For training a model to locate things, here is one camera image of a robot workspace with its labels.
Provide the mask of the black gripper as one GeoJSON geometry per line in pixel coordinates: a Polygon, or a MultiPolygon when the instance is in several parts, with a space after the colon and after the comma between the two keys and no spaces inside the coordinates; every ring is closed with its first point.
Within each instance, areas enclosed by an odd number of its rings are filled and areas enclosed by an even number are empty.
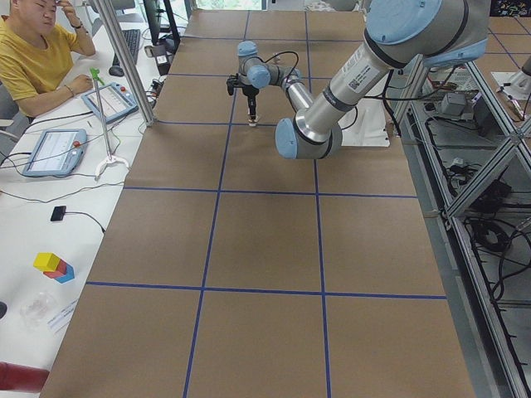
{"type": "Polygon", "coordinates": [[[245,85],[242,88],[242,92],[247,96],[248,115],[250,118],[256,117],[256,96],[259,94],[259,90],[252,85],[245,85]]]}

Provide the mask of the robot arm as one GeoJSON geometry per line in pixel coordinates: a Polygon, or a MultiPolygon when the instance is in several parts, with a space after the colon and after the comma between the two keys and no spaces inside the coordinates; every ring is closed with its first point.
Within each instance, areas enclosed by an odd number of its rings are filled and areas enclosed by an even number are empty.
{"type": "Polygon", "coordinates": [[[265,87],[280,87],[290,102],[295,112],[309,108],[314,99],[304,85],[302,75],[297,68],[299,56],[293,51],[282,51],[264,61],[258,55],[257,44],[253,41],[242,41],[236,49],[238,57],[238,71],[227,78],[227,93],[234,95],[237,89],[241,90],[247,100],[248,124],[255,126],[257,123],[256,97],[265,87]],[[272,60],[284,54],[294,54],[293,66],[280,66],[272,60]]]}
{"type": "Polygon", "coordinates": [[[342,143],[339,120],[390,70],[421,56],[425,67],[457,66],[486,50],[488,1],[372,1],[363,44],[327,87],[311,96],[295,75],[282,88],[296,114],[275,128],[275,145],[288,159],[320,159],[342,143]]]}

